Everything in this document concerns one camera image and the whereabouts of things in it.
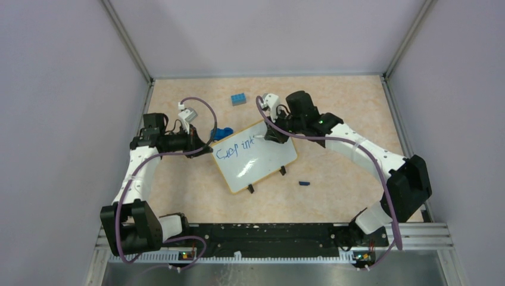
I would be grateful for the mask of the yellow-framed whiteboard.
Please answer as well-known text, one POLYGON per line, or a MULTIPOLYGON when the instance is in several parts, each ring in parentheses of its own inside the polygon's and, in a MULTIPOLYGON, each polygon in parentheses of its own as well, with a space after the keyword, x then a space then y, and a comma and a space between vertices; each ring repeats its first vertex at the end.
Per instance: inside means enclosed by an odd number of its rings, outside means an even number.
POLYGON ((298 158, 291 139, 279 144, 254 138, 266 131, 266 123, 259 121, 211 145, 214 161, 231 193, 246 190, 249 184, 279 172, 298 158))

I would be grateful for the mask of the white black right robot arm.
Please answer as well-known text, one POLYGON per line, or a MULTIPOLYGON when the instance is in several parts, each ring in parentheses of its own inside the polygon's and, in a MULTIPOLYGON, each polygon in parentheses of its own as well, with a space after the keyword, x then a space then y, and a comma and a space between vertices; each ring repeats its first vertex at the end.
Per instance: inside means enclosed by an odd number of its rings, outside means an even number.
POLYGON ((306 91, 287 96, 264 94, 256 98, 257 108, 267 125, 265 140, 285 143, 305 139, 346 156, 373 175, 382 185, 381 199, 352 219, 350 240, 366 245, 373 233, 387 225, 399 237, 399 223, 406 222, 432 195, 426 161, 418 155, 392 153, 352 130, 332 113, 320 113, 306 91))

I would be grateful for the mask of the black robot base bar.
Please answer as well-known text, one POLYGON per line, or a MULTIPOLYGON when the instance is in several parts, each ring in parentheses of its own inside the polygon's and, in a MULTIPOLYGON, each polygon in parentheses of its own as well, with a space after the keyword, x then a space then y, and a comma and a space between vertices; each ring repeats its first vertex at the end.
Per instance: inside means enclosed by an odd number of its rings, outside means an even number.
POLYGON ((386 229, 371 234, 355 223, 199 223, 183 221, 183 231, 171 242, 157 238, 162 247, 206 246, 204 257, 229 257, 240 251, 245 258, 337 257, 345 251, 387 247, 386 229))

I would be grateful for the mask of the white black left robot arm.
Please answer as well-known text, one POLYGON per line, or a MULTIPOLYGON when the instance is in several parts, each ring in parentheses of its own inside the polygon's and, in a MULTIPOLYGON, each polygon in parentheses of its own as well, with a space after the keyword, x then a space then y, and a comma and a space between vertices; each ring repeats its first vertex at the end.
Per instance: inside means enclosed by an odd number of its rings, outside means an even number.
POLYGON ((144 126, 130 142, 129 166, 121 188, 109 206, 100 211, 100 220, 111 252, 127 256, 157 251, 168 239, 184 246, 191 230, 183 213, 158 217, 147 200, 157 166, 167 156, 193 158, 212 152, 197 133, 192 121, 197 112, 186 108, 178 114, 178 132, 168 131, 168 117, 163 113, 143 116, 144 126))

